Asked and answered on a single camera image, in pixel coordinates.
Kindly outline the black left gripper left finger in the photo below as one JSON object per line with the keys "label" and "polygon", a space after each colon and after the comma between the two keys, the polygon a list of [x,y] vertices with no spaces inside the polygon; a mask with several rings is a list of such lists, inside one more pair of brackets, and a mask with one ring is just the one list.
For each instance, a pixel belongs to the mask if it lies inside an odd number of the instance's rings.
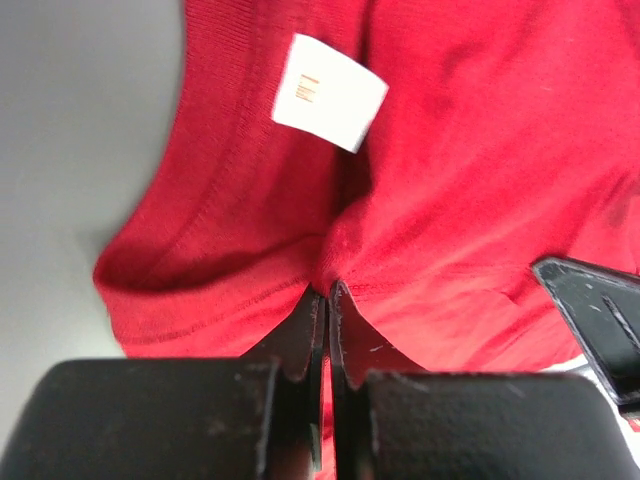
{"label": "black left gripper left finger", "polygon": [[236,358],[72,360],[27,401],[5,479],[310,479],[322,467],[325,300]]}

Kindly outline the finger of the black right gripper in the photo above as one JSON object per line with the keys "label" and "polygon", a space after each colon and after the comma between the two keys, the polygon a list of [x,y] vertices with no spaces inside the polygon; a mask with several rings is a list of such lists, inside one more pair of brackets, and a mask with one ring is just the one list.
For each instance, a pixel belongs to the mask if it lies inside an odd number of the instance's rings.
{"label": "finger of the black right gripper", "polygon": [[532,266],[617,406],[639,404],[639,277],[573,259]]}

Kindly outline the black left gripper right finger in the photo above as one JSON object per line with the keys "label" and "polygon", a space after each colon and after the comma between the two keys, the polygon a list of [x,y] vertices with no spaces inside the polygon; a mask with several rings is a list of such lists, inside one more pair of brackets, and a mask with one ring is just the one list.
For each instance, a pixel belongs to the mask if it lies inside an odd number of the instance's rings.
{"label": "black left gripper right finger", "polygon": [[435,373],[361,315],[343,283],[329,297],[340,479],[635,479],[614,414],[567,373]]}

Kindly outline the dark red t-shirt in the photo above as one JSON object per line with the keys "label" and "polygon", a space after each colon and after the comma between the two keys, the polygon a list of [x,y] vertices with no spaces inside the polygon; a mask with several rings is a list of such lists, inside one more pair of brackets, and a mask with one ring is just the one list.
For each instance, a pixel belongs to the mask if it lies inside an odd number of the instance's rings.
{"label": "dark red t-shirt", "polygon": [[164,158],[93,279],[134,357],[236,356],[343,281],[433,371],[565,370],[531,272],[639,270],[635,1],[188,1]]}

